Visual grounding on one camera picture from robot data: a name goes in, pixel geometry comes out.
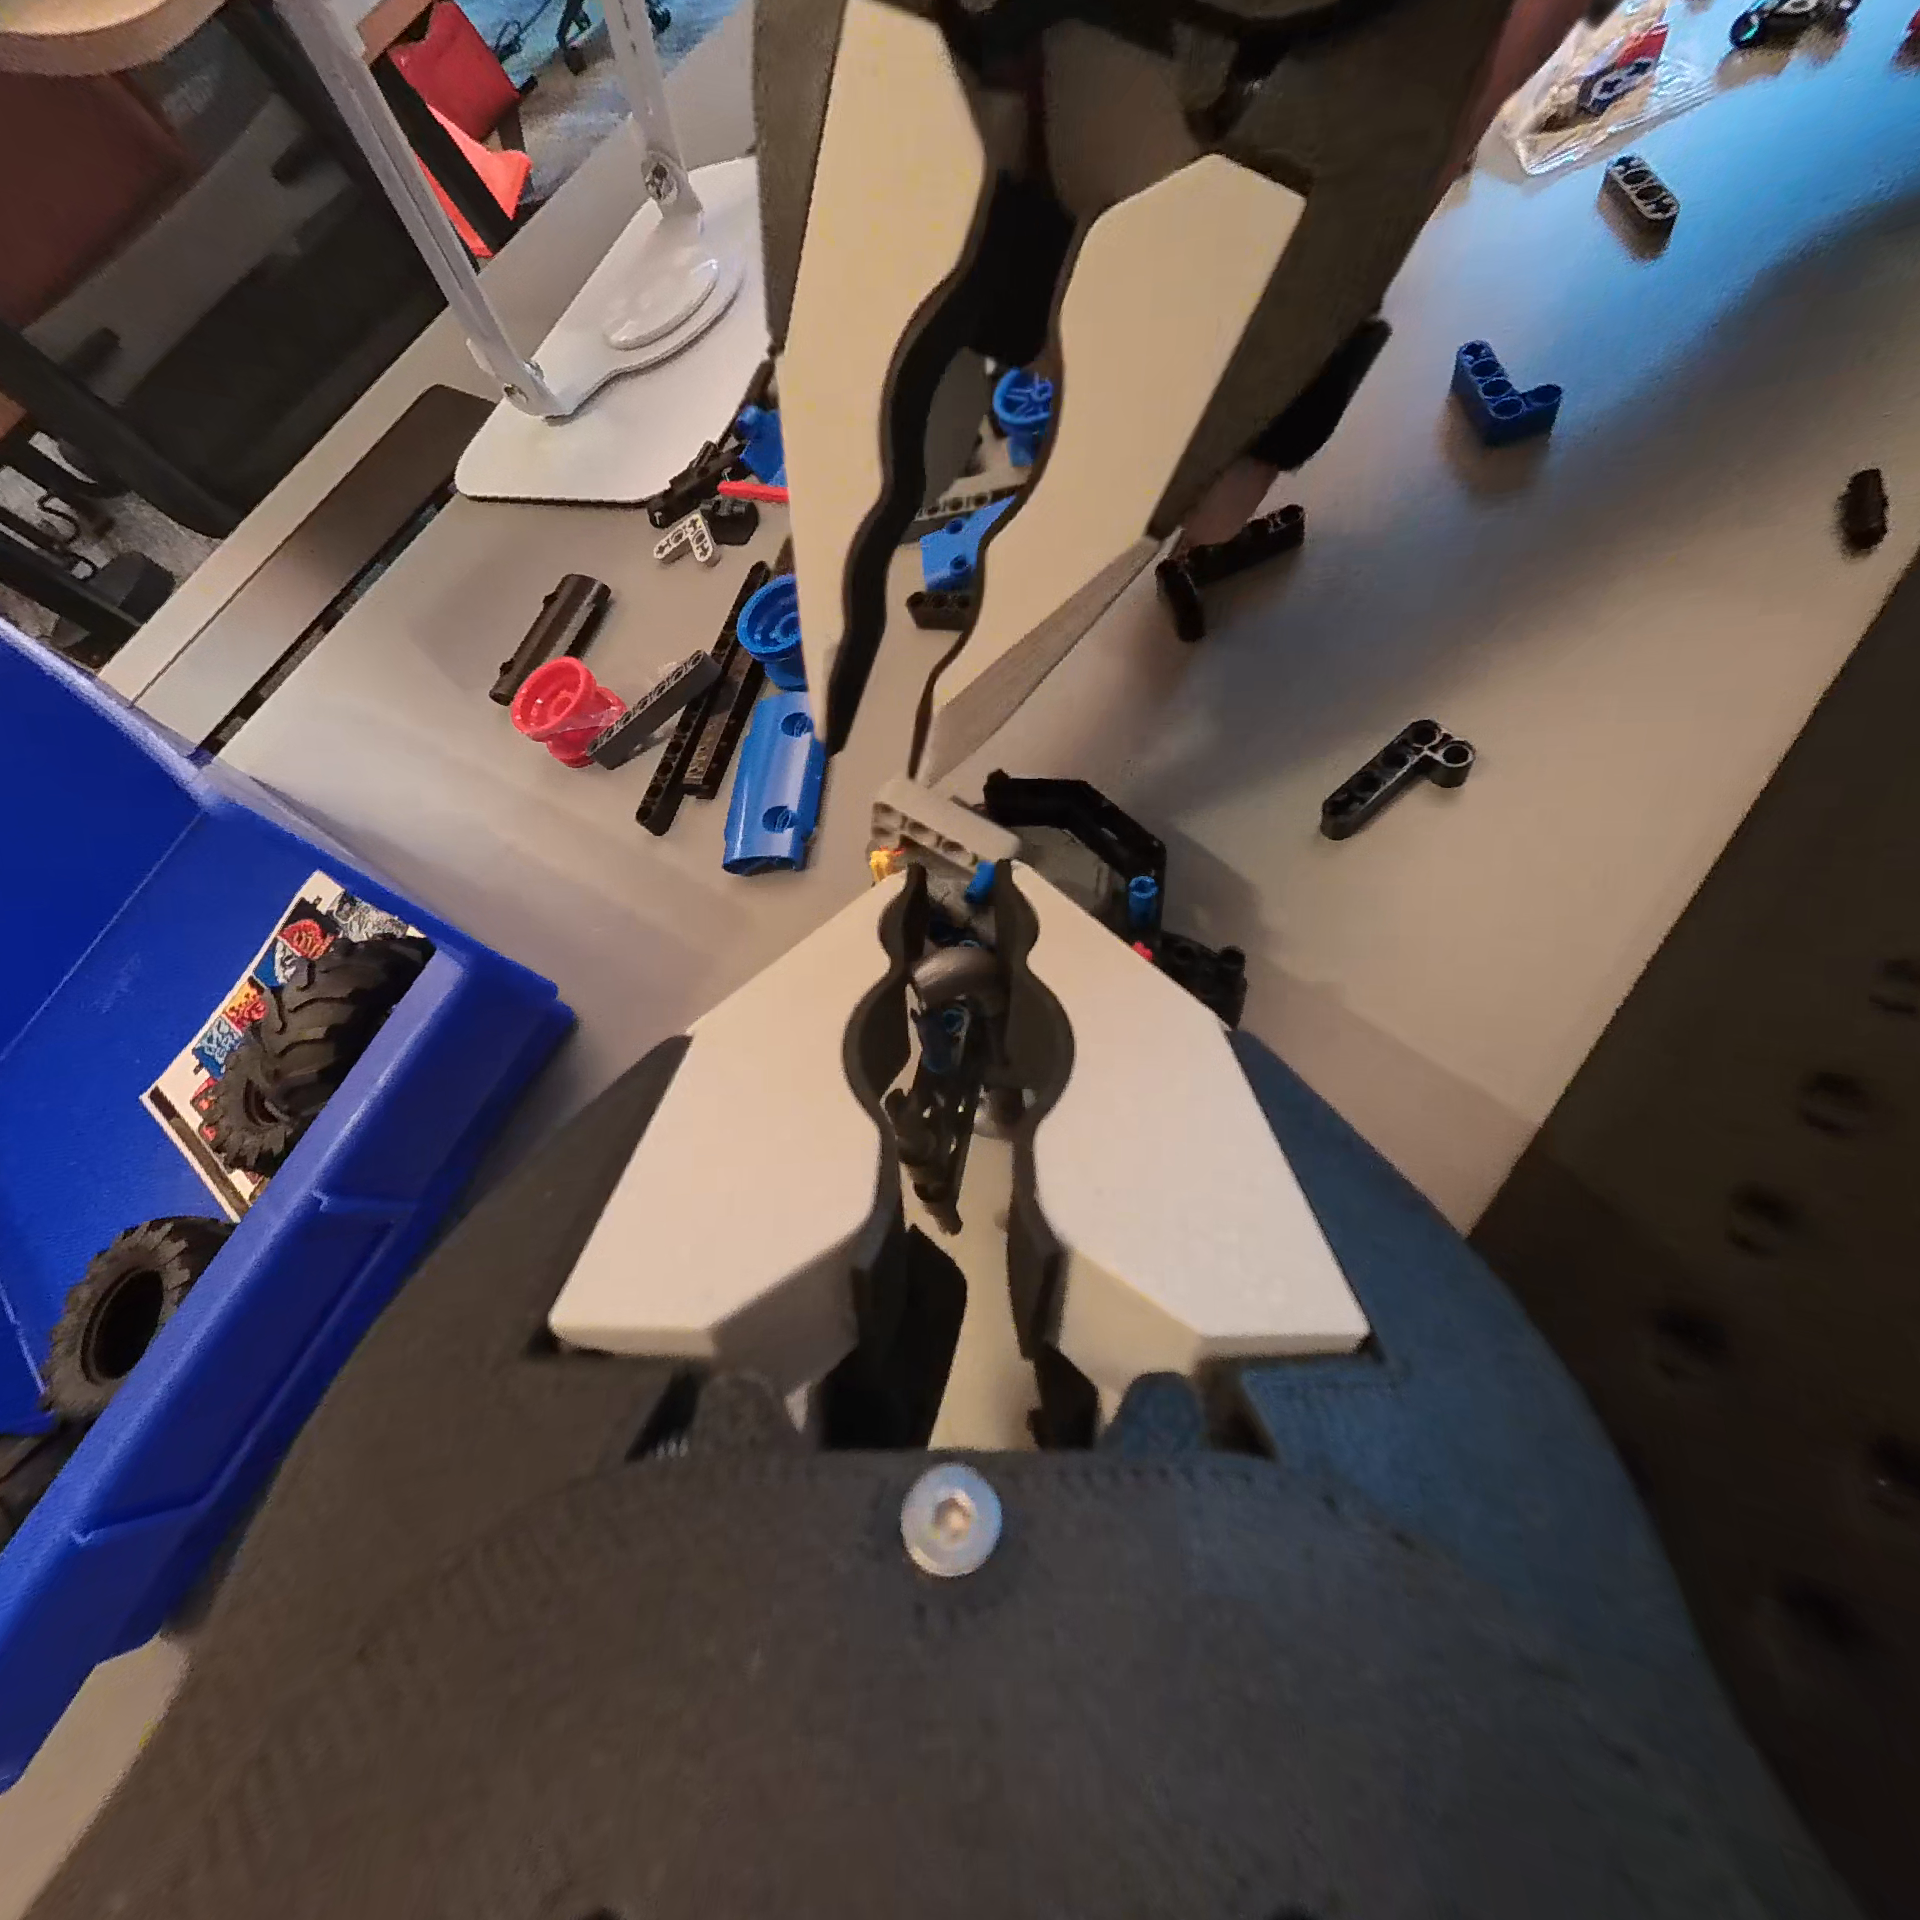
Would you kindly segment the blue flat panel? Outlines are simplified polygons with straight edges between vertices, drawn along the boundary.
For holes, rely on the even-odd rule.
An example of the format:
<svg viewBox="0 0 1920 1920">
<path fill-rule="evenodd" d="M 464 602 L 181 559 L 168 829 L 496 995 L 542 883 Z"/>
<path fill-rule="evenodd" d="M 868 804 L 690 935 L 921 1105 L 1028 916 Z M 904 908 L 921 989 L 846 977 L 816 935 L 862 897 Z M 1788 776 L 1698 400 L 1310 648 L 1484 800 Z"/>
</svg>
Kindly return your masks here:
<svg viewBox="0 0 1920 1920">
<path fill-rule="evenodd" d="M 826 762 L 806 692 L 779 688 L 754 705 L 730 769 L 725 874 L 751 877 L 806 864 Z"/>
<path fill-rule="evenodd" d="M 1020 498 L 996 492 L 964 498 L 964 514 L 926 515 L 919 533 L 921 584 L 926 594 L 969 594 L 976 577 L 980 541 L 993 522 Z"/>
</svg>

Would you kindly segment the red wheel rim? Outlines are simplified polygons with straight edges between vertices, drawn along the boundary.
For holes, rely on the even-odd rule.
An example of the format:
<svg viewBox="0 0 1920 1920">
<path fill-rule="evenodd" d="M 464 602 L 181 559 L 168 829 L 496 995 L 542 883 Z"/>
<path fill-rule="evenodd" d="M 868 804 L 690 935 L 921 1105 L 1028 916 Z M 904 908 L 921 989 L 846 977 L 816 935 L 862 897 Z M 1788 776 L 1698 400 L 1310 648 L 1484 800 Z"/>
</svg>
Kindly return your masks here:
<svg viewBox="0 0 1920 1920">
<path fill-rule="evenodd" d="M 623 720 L 628 703 L 579 657 L 535 667 L 511 703 L 511 720 L 562 768 L 581 769 L 594 743 Z"/>
</svg>

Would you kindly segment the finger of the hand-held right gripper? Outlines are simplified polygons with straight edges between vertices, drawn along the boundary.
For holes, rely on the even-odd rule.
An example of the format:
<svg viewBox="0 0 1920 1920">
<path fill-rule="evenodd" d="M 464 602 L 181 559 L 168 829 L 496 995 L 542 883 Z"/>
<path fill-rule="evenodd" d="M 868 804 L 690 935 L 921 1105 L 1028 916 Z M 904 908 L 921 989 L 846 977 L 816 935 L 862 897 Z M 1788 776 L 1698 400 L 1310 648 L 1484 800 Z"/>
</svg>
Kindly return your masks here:
<svg viewBox="0 0 1920 1920">
<path fill-rule="evenodd" d="M 1053 439 L 923 688 L 921 784 L 976 755 L 1159 555 L 1163 495 L 1303 212 L 1295 190 L 1199 157 L 1095 219 L 1056 316 Z"/>
<path fill-rule="evenodd" d="M 931 488 L 926 429 L 964 348 L 988 198 L 943 26 L 846 4 L 777 355 L 803 671 L 826 750 L 857 727 L 889 565 Z"/>
</svg>

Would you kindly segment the small clear plastic bag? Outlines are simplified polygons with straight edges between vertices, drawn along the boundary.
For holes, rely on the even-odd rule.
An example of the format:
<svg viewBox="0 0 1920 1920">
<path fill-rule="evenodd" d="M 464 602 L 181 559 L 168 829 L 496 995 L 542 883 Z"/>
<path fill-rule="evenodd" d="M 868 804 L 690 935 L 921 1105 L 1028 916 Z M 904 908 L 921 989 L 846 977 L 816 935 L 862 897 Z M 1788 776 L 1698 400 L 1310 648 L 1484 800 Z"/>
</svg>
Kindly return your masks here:
<svg viewBox="0 0 1920 1920">
<path fill-rule="evenodd" d="M 1590 152 L 1652 103 L 1670 54 L 1667 4 L 1588 4 L 1552 63 L 1502 107 L 1526 177 Z"/>
</svg>

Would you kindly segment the grey desk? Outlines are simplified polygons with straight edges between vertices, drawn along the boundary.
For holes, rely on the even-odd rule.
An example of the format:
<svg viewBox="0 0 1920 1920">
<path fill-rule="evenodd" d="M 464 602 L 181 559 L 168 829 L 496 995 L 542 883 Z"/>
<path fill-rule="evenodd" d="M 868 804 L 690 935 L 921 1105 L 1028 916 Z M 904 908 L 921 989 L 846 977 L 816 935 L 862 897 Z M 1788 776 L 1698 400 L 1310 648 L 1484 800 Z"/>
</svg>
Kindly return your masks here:
<svg viewBox="0 0 1920 1920">
<path fill-rule="evenodd" d="M 1249 1027 L 1453 1228 L 1476 1228 L 1918 552 L 1918 4 L 1736 60 L 1600 163 L 1459 179 L 1388 301 L 1390 342 L 1273 498 L 1305 541 L 1187 648 L 1127 587 L 964 769 L 1085 776 L 1172 854 L 1172 920 L 1252 963 Z M 1549 439 L 1484 448 L 1449 380 L 1486 339 L 1554 382 Z M 1885 544 L 1837 495 L 1880 467 Z M 935 636 L 894 610 L 800 874 L 725 877 L 714 812 L 635 823 L 644 769 L 562 769 L 486 698 L 565 571 L 610 584 L 613 687 L 712 636 L 730 573 L 652 565 L 635 509 L 453 498 L 240 726 L 221 763 L 547 972 L 579 1038 L 533 1143 L 864 888 Z M 1409 720 L 1476 743 L 1459 791 L 1351 838 L 1321 800 Z"/>
</svg>

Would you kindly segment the black cylindrical panel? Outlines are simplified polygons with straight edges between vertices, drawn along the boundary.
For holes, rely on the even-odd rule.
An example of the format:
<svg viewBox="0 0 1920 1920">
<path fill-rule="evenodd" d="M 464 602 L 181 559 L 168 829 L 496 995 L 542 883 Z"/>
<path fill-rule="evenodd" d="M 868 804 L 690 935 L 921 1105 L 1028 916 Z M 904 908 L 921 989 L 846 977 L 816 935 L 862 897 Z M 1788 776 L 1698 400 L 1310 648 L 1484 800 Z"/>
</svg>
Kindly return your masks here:
<svg viewBox="0 0 1920 1920">
<path fill-rule="evenodd" d="M 610 584 L 581 571 L 562 573 L 511 661 L 500 662 L 489 703 L 511 710 L 540 667 L 553 661 L 581 661 L 606 610 Z"/>
</svg>

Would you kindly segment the black rubber tyres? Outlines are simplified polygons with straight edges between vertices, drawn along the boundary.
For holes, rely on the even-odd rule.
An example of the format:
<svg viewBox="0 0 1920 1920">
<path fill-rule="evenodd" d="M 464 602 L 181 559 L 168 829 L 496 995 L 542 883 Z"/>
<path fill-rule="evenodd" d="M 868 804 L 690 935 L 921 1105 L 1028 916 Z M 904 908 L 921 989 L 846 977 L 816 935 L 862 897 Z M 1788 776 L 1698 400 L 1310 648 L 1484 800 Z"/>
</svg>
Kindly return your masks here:
<svg viewBox="0 0 1920 1920">
<path fill-rule="evenodd" d="M 338 941 L 368 941 L 380 935 L 417 935 L 430 941 L 422 928 L 406 923 L 381 905 L 373 905 L 373 897 L 351 891 L 342 883 L 322 873 L 308 874 L 308 883 L 279 914 L 273 928 L 266 935 L 262 946 L 252 953 L 245 972 L 197 1026 L 194 1038 L 175 1050 L 159 1077 L 145 1090 L 139 1106 L 174 1139 L 174 1146 L 194 1166 L 197 1178 L 207 1186 L 215 1211 L 230 1221 L 245 1219 L 270 1178 L 285 1170 L 279 1166 L 270 1176 L 230 1172 L 207 1146 L 207 1105 L 231 1049 L 262 1020 L 268 994 L 287 981 L 293 960 L 320 957 Z"/>
</svg>

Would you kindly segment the black large L beam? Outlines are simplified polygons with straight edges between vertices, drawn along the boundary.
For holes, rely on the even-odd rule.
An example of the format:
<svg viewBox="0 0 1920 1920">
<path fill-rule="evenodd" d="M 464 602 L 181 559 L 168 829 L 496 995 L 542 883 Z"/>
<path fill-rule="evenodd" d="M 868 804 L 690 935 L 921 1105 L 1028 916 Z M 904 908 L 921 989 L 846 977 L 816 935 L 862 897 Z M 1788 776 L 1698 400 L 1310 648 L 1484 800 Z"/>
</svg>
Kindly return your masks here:
<svg viewBox="0 0 1920 1920">
<path fill-rule="evenodd" d="M 1182 643 L 1202 643 L 1207 634 L 1207 591 L 1291 559 L 1305 539 L 1305 509 L 1287 502 L 1249 518 L 1233 535 L 1219 541 L 1187 541 L 1155 565 L 1155 591 Z"/>
</svg>

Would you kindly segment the book stand with white base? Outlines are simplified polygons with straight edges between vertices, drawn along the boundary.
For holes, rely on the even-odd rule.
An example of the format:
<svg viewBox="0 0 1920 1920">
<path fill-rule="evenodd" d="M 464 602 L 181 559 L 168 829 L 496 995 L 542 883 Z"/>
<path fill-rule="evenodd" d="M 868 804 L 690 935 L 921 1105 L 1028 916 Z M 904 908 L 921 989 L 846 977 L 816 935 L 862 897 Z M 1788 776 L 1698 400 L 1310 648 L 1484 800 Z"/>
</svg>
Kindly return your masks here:
<svg viewBox="0 0 1920 1920">
<path fill-rule="evenodd" d="M 749 398 L 767 354 L 767 314 L 758 165 L 751 157 L 687 165 L 647 8 L 604 8 L 635 111 L 640 208 L 533 355 L 511 339 L 355 29 L 330 4 L 279 4 L 273 12 L 496 388 L 496 408 L 462 453 L 453 488 L 473 498 L 535 507 L 636 507 L 663 492 L 730 404 Z"/>
</svg>

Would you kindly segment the blue tagged plastic bin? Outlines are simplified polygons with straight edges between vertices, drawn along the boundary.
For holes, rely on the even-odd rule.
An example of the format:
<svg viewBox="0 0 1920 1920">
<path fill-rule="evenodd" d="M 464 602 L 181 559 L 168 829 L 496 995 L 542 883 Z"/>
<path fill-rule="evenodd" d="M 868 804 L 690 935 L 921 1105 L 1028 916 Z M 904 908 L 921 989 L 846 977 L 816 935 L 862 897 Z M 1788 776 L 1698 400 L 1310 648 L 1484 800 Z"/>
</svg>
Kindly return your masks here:
<svg viewBox="0 0 1920 1920">
<path fill-rule="evenodd" d="M 2 1549 L 2 1785 L 159 1631 L 570 1026 L 259 781 L 2 630 L 2 1432 L 121 1232 L 215 1211 L 139 1106 L 322 873 L 433 941 L 416 989 Z"/>
</svg>

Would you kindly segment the blue small L beam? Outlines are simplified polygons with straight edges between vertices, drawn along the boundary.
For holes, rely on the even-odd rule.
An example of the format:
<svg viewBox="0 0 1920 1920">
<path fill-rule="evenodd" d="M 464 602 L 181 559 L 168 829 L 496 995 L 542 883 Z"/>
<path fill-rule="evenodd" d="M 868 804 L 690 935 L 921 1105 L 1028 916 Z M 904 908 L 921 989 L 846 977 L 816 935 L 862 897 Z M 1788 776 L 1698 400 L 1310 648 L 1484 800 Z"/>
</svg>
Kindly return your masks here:
<svg viewBox="0 0 1920 1920">
<path fill-rule="evenodd" d="M 1484 448 L 1549 439 L 1564 404 L 1564 388 L 1554 382 L 1515 384 L 1486 339 L 1471 339 L 1458 348 L 1449 392 Z"/>
</svg>

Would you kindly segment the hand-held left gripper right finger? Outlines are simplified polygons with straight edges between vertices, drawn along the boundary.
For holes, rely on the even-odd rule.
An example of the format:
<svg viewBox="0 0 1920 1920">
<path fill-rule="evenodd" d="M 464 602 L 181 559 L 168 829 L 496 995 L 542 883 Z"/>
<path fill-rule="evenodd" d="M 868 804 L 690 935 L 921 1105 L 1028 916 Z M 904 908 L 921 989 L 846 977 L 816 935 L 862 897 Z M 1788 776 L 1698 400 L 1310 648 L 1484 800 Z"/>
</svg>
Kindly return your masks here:
<svg viewBox="0 0 1920 1920">
<path fill-rule="evenodd" d="M 1230 1027 L 1032 868 L 998 873 L 1027 1351 L 1085 1378 L 1351 1356 L 1369 1318 Z"/>
</svg>

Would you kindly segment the person's right hand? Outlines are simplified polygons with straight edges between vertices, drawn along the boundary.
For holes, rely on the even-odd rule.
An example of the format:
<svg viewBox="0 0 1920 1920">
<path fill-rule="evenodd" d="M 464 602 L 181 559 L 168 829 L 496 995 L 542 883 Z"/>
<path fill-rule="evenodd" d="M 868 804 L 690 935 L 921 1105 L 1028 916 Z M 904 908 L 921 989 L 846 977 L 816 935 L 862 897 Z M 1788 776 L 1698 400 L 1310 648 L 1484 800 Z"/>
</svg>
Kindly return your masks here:
<svg viewBox="0 0 1920 1920">
<path fill-rule="evenodd" d="M 1261 515 L 1278 479 L 1279 467 L 1237 458 L 1182 518 L 1180 552 L 1233 539 L 1249 518 Z"/>
</svg>

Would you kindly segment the black small L beam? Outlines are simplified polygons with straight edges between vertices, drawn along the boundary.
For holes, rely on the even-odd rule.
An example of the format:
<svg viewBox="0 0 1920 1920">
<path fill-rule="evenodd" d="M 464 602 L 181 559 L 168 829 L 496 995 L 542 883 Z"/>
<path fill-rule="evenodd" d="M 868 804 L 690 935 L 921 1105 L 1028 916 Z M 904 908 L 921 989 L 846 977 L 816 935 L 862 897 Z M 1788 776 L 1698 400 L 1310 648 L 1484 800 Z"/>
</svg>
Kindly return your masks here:
<svg viewBox="0 0 1920 1920">
<path fill-rule="evenodd" d="M 1404 794 L 1423 784 L 1459 791 L 1473 769 L 1473 742 L 1435 718 L 1413 718 L 1321 800 L 1320 833 L 1347 843 Z"/>
</svg>

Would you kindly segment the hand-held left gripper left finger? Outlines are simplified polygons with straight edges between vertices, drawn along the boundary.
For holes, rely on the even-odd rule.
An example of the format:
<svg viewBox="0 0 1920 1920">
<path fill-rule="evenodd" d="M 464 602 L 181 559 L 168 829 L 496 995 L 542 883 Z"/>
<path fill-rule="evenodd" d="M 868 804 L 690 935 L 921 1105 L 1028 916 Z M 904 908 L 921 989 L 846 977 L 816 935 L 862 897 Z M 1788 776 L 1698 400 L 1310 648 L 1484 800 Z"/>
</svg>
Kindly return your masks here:
<svg viewBox="0 0 1920 1920">
<path fill-rule="evenodd" d="M 923 873 L 904 868 L 687 1033 L 553 1310 L 565 1348 L 833 1368 L 900 1221 L 882 1095 L 904 1064 Z"/>
</svg>

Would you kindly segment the black toy chassis assembly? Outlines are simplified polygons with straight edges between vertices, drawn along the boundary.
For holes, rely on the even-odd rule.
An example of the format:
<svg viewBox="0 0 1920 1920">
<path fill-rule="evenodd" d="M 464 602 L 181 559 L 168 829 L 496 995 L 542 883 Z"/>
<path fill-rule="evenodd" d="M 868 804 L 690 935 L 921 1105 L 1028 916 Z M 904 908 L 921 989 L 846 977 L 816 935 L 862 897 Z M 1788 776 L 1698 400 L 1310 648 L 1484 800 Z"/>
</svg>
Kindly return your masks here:
<svg viewBox="0 0 1920 1920">
<path fill-rule="evenodd" d="M 1091 781 L 993 769 L 974 809 L 1020 837 L 1020 863 L 1028 873 L 1140 951 L 1224 1027 L 1237 1027 L 1249 960 L 1241 946 L 1204 946 L 1163 923 L 1165 846 L 1155 833 Z M 926 929 L 904 989 L 919 1061 L 910 1080 L 894 1084 L 882 1101 L 900 1170 L 943 1235 L 964 1225 L 957 1199 L 980 1110 L 988 1113 L 988 1134 L 1007 1135 L 1028 1105 L 1007 1069 L 1011 989 L 998 960 L 996 873 L 988 888 L 980 873 L 968 893 L 931 885 L 923 874 Z"/>
</svg>

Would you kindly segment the black rubber tire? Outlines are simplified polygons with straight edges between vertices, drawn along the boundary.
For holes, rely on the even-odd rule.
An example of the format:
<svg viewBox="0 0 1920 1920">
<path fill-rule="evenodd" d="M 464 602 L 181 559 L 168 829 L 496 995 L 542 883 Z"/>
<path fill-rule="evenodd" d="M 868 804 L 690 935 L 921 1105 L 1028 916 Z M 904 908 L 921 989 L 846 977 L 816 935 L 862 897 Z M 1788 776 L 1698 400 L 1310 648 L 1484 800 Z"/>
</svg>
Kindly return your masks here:
<svg viewBox="0 0 1920 1920">
<path fill-rule="evenodd" d="M 230 1244 L 230 1219 L 170 1216 L 121 1232 L 68 1286 L 38 1368 L 38 1406 L 92 1424 Z"/>
<path fill-rule="evenodd" d="M 417 935 L 376 935 L 293 960 L 208 1095 L 215 1163 L 248 1176 L 285 1166 L 430 957 Z"/>
<path fill-rule="evenodd" d="M 2 1545 L 58 1478 L 81 1439 L 86 1426 L 73 1424 L 47 1432 L 2 1432 Z"/>
</svg>

